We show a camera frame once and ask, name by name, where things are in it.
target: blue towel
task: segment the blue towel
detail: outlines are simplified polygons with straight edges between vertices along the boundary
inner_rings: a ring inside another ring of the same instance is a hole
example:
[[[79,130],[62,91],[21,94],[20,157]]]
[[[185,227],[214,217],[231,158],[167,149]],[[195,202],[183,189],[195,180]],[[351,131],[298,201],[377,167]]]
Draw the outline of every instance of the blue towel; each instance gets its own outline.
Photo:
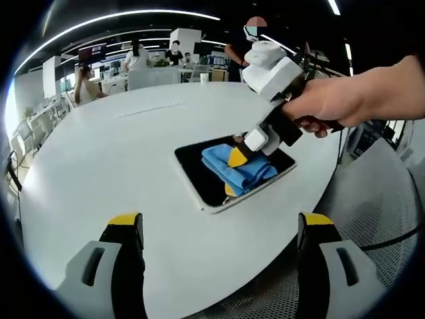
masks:
[[[258,154],[243,166],[229,167],[227,162],[232,150],[233,148],[227,144],[207,148],[202,151],[202,162],[227,183],[236,196],[248,193],[262,179],[268,179],[278,174],[276,168],[270,165],[267,157],[263,154]]]

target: black shirt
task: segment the black shirt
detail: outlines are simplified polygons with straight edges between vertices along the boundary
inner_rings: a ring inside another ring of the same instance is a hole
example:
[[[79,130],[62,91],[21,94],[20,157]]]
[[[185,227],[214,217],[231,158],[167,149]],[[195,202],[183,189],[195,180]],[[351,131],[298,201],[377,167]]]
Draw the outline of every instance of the black shirt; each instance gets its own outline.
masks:
[[[233,32],[231,32],[228,44],[232,45],[233,51],[242,60],[245,59],[245,54],[252,48],[252,42],[246,40],[246,35],[242,28],[233,30]],[[239,68],[241,68],[239,64],[237,64],[233,60],[230,60],[229,71],[238,70]]]
[[[168,50],[168,51],[165,53],[165,57],[166,57],[166,58],[170,58],[171,62],[172,62],[174,65],[179,65],[179,60],[183,58],[183,55],[181,54],[181,52],[180,52],[180,51],[178,51],[178,52],[177,52],[177,54],[173,54],[173,53],[171,52],[171,50]]]

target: white round table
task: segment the white round table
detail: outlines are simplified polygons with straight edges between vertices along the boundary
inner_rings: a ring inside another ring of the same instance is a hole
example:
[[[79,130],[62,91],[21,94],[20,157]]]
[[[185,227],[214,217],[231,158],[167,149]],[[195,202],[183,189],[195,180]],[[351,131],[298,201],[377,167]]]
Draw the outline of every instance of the white round table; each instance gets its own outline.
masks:
[[[116,94],[73,110],[23,185],[25,248],[51,288],[67,262],[119,214],[143,214],[144,302],[151,319],[182,318],[226,298],[272,262],[332,176],[338,134],[281,148],[295,167],[216,215],[199,209],[176,148],[249,130],[269,110],[244,84],[188,83]]]

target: white pillar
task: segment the white pillar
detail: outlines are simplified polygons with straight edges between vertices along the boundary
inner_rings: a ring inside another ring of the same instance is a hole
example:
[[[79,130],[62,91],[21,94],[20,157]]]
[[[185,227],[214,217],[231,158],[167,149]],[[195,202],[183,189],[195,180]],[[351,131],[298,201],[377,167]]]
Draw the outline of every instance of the white pillar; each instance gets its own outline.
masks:
[[[51,98],[60,94],[60,80],[56,81],[55,68],[60,65],[60,56],[52,56],[42,64],[42,85],[44,97]]]
[[[189,52],[192,56],[192,59],[197,62],[199,60],[199,54],[193,54],[193,50],[195,49],[195,43],[201,41],[202,36],[201,30],[194,30],[194,29],[183,29],[178,28],[175,29],[170,34],[170,48],[173,44],[173,41],[179,40],[180,41],[180,48],[179,50],[185,56],[186,52]]]

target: human hand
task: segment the human hand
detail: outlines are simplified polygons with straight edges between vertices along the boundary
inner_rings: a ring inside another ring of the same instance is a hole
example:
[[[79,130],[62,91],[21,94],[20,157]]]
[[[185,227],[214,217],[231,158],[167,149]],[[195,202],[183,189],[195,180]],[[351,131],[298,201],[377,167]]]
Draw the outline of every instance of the human hand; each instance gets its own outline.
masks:
[[[319,120],[344,126],[372,119],[416,120],[425,117],[425,76],[418,59],[407,56],[394,66],[356,76],[311,80],[283,112],[319,138],[328,129]]]

